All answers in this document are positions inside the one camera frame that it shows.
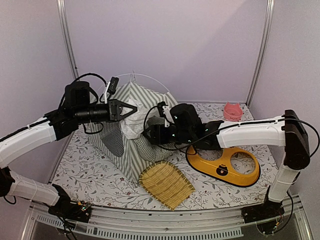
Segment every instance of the gray checkered cloth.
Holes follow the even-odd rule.
[[[164,119],[160,117],[151,117],[147,121],[147,125],[164,124]],[[140,156],[149,162],[158,162],[172,155],[173,151],[162,149],[156,145],[152,145],[143,135],[133,140]],[[164,144],[164,148],[175,149],[174,144]]]

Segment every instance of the metal frame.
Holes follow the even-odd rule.
[[[252,82],[250,85],[249,93],[248,93],[248,96],[247,96],[246,102],[245,102],[245,104],[248,106],[248,108],[250,108],[250,106],[252,104],[254,94],[255,94],[255,91],[257,88],[259,76],[261,73],[261,68],[262,68],[262,64],[264,61],[267,43],[268,43],[268,39],[269,39],[269,33],[270,33],[270,29],[271,29],[272,17],[274,14],[274,6],[275,6],[275,0],[268,0],[266,12],[265,12],[263,35],[262,35],[262,40],[261,40],[261,45],[260,45],[260,51],[259,51],[256,65],[255,65],[253,79],[252,79]]]
[[[296,218],[300,237],[303,240],[312,240],[298,195],[293,196],[293,202],[293,217]],[[292,206],[288,197],[283,201],[283,206],[285,215],[289,215]],[[89,223],[77,222],[74,232],[110,240],[232,239],[242,236],[242,227],[256,224],[244,223],[241,208],[242,206],[188,211],[150,211],[94,206]],[[31,240],[36,222],[63,229],[62,222],[56,216],[48,214],[47,210],[48,208],[42,204],[31,204],[22,240]]]
[[[69,26],[68,26],[68,21],[67,21],[67,13],[66,13],[66,7],[65,7],[65,1],[64,0],[57,0],[57,5],[58,5],[58,12],[59,12],[59,18],[60,18],[60,23],[61,23],[61,30],[63,34],[63,39],[64,39],[64,44],[66,48],[66,52],[68,55],[71,71],[73,78],[76,79],[79,77],[78,73],[78,68],[76,64],[76,59],[74,55],[74,51],[72,48],[72,43],[71,43],[71,37],[70,37],[70,31],[69,31]],[[246,97],[246,102],[245,104],[250,108],[253,97],[256,91],[256,87],[258,84],[259,76],[261,73],[261,68],[263,64],[263,60],[265,57],[265,52],[267,48],[267,43],[269,39],[269,34],[270,34],[270,29],[271,29],[271,24],[272,24],[272,18],[273,18],[273,12],[274,12],[274,5],[275,5],[275,0],[267,0],[267,6],[266,6],[266,12],[265,12],[265,19],[264,19],[264,26],[263,26],[263,33],[262,33],[262,40],[260,44],[260,50],[257,58],[257,62],[254,68],[254,74],[252,78],[251,85],[249,87],[249,92]]]
[[[69,32],[69,27],[68,27],[65,1],[64,0],[57,0],[57,5],[58,5],[58,12],[59,12],[61,30],[62,30],[62,34],[63,34],[66,53],[69,58],[69,63],[70,63],[73,79],[76,79],[77,77],[79,77],[79,73],[78,73],[78,68],[77,68],[77,64],[76,64],[74,51],[73,51],[72,44],[71,44],[71,37],[70,37],[70,32]]]

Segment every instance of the white cable tie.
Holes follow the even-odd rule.
[[[34,192],[32,198],[30,198],[30,202],[33,201],[34,197],[36,196],[36,194],[37,194],[37,192],[38,192],[38,185],[36,184],[35,180],[32,180],[32,182],[33,182],[34,185],[35,185],[35,192]]]

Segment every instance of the black cable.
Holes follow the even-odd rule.
[[[50,208],[50,206],[46,203],[43,202],[44,205],[46,205],[48,208]],[[67,229],[69,230],[70,234],[72,235],[72,237],[74,238],[74,240],[77,240],[77,237],[75,236],[74,232],[71,230],[71,228],[69,227],[70,223],[64,218],[64,217],[60,217],[58,215],[56,215],[59,220],[63,223],[63,228],[64,228],[64,235],[66,236],[66,238],[68,240],[72,240],[69,236],[68,236],[68,232],[67,232]]]
[[[182,151],[181,149],[178,149],[176,143],[174,144],[174,147],[175,147],[177,150],[179,150],[179,152],[181,152],[181,153],[183,153],[183,154],[186,154],[186,155],[197,155],[197,154],[198,154],[198,151],[197,151],[197,149],[196,149],[195,146],[193,147],[194,153],[192,153],[192,154],[191,154],[191,153],[188,153],[187,151]]]
[[[86,126],[84,124],[82,124],[83,125],[83,131],[84,131],[85,134],[88,134],[88,135],[98,134],[98,133],[101,133],[102,130],[104,129],[104,125],[103,125],[102,122],[94,122],[93,124],[96,124],[96,125],[100,124],[101,125],[101,129],[98,130],[98,131],[95,131],[95,132],[90,132],[90,131],[87,131]]]
[[[74,82],[76,82],[76,81],[78,81],[78,80],[80,80],[80,79],[82,79],[82,78],[84,78],[84,77],[86,77],[86,76],[94,76],[94,77],[97,77],[97,78],[99,78],[99,79],[101,79],[101,80],[103,81],[103,83],[104,83],[105,86],[107,85],[106,80],[105,80],[102,76],[100,76],[100,75],[98,75],[98,74],[96,74],[96,73],[91,73],[91,72],[86,73],[86,74],[83,74],[83,75],[81,75],[81,76],[78,76],[75,80],[72,81],[71,84],[73,84]],[[64,103],[64,100],[65,100],[65,94],[62,95],[62,98],[61,98],[61,100],[60,100],[58,109],[60,109],[60,108],[62,107],[62,104]]]
[[[291,200],[291,212],[290,212],[289,218],[287,219],[287,221],[280,228],[277,228],[273,233],[263,234],[263,235],[266,235],[266,236],[274,235],[274,234],[280,232],[281,230],[283,230],[288,225],[288,223],[290,222],[290,219],[291,219],[291,217],[292,217],[292,215],[294,213],[294,200],[293,200],[292,196],[290,195],[289,191],[287,191],[286,194],[288,194],[288,196],[289,196],[289,198]]]
[[[60,216],[57,216],[59,219],[60,219],[60,221],[63,223],[63,228],[64,228],[64,235],[66,236],[66,238],[68,239],[68,240],[72,240],[69,236],[68,236],[68,234],[69,233],[67,233],[67,230],[66,230],[66,228],[69,230],[69,232],[71,233],[71,235],[72,235],[72,237],[73,237],[73,239],[74,240],[77,240],[77,237],[76,237],[76,235],[74,234],[74,232],[71,230],[71,228],[69,227],[69,223],[68,223],[68,221],[66,220],[66,219],[62,219]]]
[[[44,120],[41,120],[41,121],[38,121],[38,122],[35,122],[35,123],[30,124],[29,127],[24,126],[24,127],[20,128],[20,129],[18,129],[18,130],[16,130],[16,131],[8,134],[7,136],[2,137],[2,138],[0,139],[0,142],[3,142],[4,140],[7,140],[8,138],[11,138],[11,137],[13,137],[14,135],[16,135],[16,134],[18,134],[18,133],[21,133],[21,132],[24,131],[24,130],[27,130],[27,129],[29,129],[29,128],[33,128],[33,127],[35,127],[35,126],[37,126],[37,125],[40,125],[40,124],[43,124],[43,123],[45,123],[45,122],[47,122],[47,121],[49,121],[49,120],[48,120],[48,119],[44,119]]]
[[[8,199],[6,199],[6,196],[3,196],[3,199],[8,203],[8,204],[11,204],[11,205],[15,205],[17,203],[17,199],[16,199],[16,196],[13,196],[13,202],[9,201]]]

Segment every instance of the yellow plastic object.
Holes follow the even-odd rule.
[[[251,152],[238,147],[223,149],[222,156],[214,161],[205,160],[198,154],[195,154],[196,152],[192,146],[189,147],[187,153],[186,160],[193,169],[238,187],[252,186],[260,177],[260,165],[256,157]],[[242,174],[232,167],[231,157],[235,153],[248,154],[254,160],[255,168],[252,173]]]

